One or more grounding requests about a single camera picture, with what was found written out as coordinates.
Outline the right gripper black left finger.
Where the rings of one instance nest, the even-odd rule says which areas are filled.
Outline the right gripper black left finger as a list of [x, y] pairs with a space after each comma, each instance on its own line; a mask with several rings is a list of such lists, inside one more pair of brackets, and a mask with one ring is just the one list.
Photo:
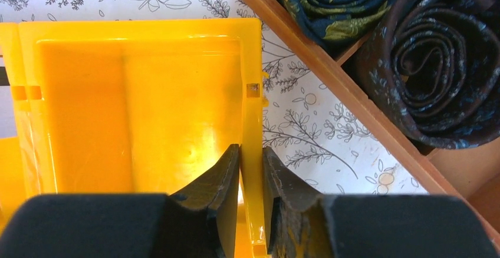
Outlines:
[[1, 235], [2, 257], [232, 257], [239, 146], [173, 194], [43, 194]]

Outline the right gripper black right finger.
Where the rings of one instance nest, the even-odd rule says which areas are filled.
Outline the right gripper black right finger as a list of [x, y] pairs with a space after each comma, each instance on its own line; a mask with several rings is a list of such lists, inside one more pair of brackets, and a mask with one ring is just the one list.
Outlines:
[[324, 194], [263, 150], [273, 257], [498, 257], [476, 214], [446, 195]]

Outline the yellow plastic bin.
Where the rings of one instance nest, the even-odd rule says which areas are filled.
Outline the yellow plastic bin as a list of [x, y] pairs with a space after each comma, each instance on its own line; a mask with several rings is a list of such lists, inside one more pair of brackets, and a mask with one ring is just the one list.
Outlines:
[[1, 223], [43, 193], [173, 193], [241, 147], [236, 257], [266, 257], [261, 22], [1, 24], [17, 136]]

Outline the wooden compartment tray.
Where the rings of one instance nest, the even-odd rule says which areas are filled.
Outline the wooden compartment tray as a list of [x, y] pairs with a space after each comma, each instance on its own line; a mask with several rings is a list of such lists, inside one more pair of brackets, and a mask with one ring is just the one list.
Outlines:
[[464, 200], [499, 244], [499, 141], [476, 148], [433, 149], [411, 142], [348, 76], [361, 41], [336, 57], [307, 38], [277, 0], [243, 0], [430, 193]]

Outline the rolled tie green yellow pattern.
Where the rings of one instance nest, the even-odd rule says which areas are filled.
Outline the rolled tie green yellow pattern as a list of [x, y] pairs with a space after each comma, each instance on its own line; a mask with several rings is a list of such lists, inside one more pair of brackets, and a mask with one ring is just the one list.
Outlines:
[[396, 0], [277, 0], [302, 32], [328, 51], [372, 29]]

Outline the rolled tie dark brown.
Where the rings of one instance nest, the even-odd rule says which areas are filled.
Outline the rolled tie dark brown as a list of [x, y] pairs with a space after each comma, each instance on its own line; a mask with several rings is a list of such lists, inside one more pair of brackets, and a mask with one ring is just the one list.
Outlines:
[[499, 0], [397, 0], [353, 65], [412, 140], [464, 149], [499, 137]]

